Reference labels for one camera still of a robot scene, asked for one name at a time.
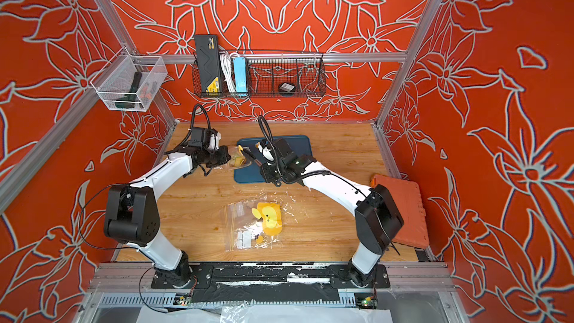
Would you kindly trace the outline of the clear resealable bag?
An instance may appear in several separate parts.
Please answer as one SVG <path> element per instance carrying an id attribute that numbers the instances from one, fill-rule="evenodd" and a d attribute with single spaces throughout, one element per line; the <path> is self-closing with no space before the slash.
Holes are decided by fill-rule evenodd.
<path id="1" fill-rule="evenodd" d="M 228 156 L 229 160 L 223 164 L 222 168 L 224 170 L 238 170 L 250 166 L 254 158 L 251 155 L 251 151 L 248 147 L 238 146 L 228 146 Z"/>

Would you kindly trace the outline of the black metal tongs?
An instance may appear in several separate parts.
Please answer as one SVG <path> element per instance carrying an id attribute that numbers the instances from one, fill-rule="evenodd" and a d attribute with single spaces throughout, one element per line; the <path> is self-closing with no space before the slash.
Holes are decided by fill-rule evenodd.
<path id="1" fill-rule="evenodd" d="M 270 161 L 260 151 L 258 151 L 258 149 L 252 151 L 250 147 L 242 145 L 239 145 L 238 148 L 249 162 L 257 165 L 258 167 L 270 163 Z"/>

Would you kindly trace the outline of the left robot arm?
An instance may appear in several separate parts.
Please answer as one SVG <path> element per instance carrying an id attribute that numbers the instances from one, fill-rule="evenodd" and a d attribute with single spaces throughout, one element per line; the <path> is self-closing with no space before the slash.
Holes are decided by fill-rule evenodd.
<path id="1" fill-rule="evenodd" d="M 173 287 L 192 278 L 188 254 L 176 248 L 161 232 L 158 199 L 179 179 L 196 170 L 209 176 L 231 160 L 221 134 L 212 127 L 207 110 L 193 108 L 190 127 L 182 141 L 167 151 L 167 158 L 140 178 L 109 188 L 103 233 L 148 258 L 158 276 Z"/>

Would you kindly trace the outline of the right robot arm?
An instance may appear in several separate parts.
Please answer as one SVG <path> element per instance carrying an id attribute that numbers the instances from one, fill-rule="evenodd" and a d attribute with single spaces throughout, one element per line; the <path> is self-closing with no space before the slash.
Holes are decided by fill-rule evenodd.
<path id="1" fill-rule="evenodd" d="M 360 185 L 327 169 L 309 155 L 297 155 L 284 139 L 275 138 L 263 116 L 257 118 L 264 140 L 257 145 L 265 158 L 259 164 L 267 183 L 299 184 L 334 200 L 355 219 L 359 245 L 351 257 L 346 278 L 357 287 L 375 280 L 376 265 L 404 226 L 399 208 L 387 187 Z"/>

